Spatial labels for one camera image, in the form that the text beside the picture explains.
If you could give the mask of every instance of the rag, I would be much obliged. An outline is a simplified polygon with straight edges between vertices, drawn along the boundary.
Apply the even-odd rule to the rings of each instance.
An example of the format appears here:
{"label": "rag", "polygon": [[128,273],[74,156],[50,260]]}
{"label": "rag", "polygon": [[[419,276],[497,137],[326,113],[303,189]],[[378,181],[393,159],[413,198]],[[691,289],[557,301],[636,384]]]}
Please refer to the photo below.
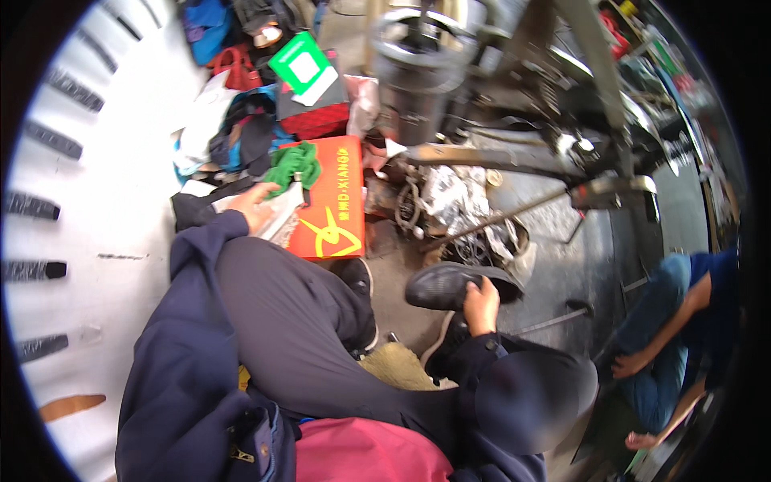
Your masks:
{"label": "rag", "polygon": [[278,190],[271,192],[268,199],[283,194],[289,187],[293,176],[300,172],[304,189],[310,189],[322,173],[322,166],[316,159],[316,145],[302,141],[294,147],[285,147],[271,154],[271,168],[262,180],[276,183]]}

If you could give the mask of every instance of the green box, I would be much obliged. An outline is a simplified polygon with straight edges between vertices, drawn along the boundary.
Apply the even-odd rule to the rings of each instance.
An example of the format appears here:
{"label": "green box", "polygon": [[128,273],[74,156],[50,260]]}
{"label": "green box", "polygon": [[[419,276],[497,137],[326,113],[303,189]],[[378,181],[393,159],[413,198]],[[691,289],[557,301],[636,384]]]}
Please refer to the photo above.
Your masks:
{"label": "green box", "polygon": [[268,65],[300,96],[330,63],[311,34],[300,32],[273,56]]}

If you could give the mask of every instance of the dark trousers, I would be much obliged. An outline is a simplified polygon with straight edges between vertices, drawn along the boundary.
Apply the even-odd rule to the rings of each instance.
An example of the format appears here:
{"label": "dark trousers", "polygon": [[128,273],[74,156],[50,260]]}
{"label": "dark trousers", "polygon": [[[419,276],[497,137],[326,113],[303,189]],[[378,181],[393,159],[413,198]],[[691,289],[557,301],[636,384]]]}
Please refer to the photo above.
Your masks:
{"label": "dark trousers", "polygon": [[[410,428],[454,460],[458,389],[397,389],[375,378],[348,354],[347,349],[362,348],[374,336],[368,299],[357,296],[324,268],[257,238],[229,241],[216,269],[237,333],[239,358],[264,395],[296,416],[358,416]],[[517,348],[516,340],[506,344],[509,350],[532,345]],[[580,357],[535,347],[580,360],[576,376],[588,369]],[[596,373],[592,376],[593,391]]]}

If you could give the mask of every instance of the person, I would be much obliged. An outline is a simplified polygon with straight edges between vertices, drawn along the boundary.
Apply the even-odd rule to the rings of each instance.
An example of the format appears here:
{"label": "person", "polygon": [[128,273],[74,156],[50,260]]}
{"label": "person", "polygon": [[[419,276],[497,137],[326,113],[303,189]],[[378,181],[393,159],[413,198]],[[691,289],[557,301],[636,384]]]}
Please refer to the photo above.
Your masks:
{"label": "person", "polygon": [[[736,248],[665,257],[612,337],[611,351],[621,352],[612,375],[622,379],[625,399],[649,432],[629,433],[627,448],[659,445],[709,390],[724,383],[738,334]],[[702,357],[711,362],[706,374],[686,377],[689,358],[701,365]]]}
{"label": "person", "polygon": [[[485,278],[468,287],[463,313],[449,317],[455,331],[444,330],[465,327],[466,336],[445,335],[434,355],[459,387],[381,382],[351,356],[377,336],[365,263],[337,261],[333,273],[247,236],[270,217],[259,204],[275,188],[256,185],[174,240],[171,286],[134,346],[118,480],[545,480],[535,450],[544,431],[561,436],[588,410],[598,386],[591,361],[497,333],[499,298]],[[556,378],[519,369],[522,382],[510,377],[497,393],[523,393],[529,405],[507,410],[481,396],[480,387],[495,392],[496,376],[506,378],[506,363],[517,365],[511,357],[531,352],[557,367]],[[246,391],[239,362],[251,374]],[[568,407],[552,417],[560,426],[542,430],[530,417],[548,422],[545,406]],[[513,417],[510,425],[524,429],[486,432],[475,413],[503,426]]]}

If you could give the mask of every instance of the navy jacket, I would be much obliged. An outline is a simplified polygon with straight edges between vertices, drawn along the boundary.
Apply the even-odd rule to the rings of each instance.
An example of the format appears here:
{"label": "navy jacket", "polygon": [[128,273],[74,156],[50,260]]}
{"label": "navy jacket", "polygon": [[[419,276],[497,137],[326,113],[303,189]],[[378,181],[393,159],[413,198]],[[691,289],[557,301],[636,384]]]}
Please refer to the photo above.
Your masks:
{"label": "navy jacket", "polygon": [[[174,240],[171,287],[134,345],[118,421],[118,480],[295,479],[299,430],[253,386],[238,389],[235,332],[214,275],[224,244],[247,230],[241,213],[225,211]],[[485,347],[490,337],[500,342],[497,335],[471,339],[453,357],[465,370],[459,413],[468,413],[479,375],[501,355],[502,348]],[[468,457],[451,480],[546,480],[542,455],[501,450],[473,415],[459,422]]]}

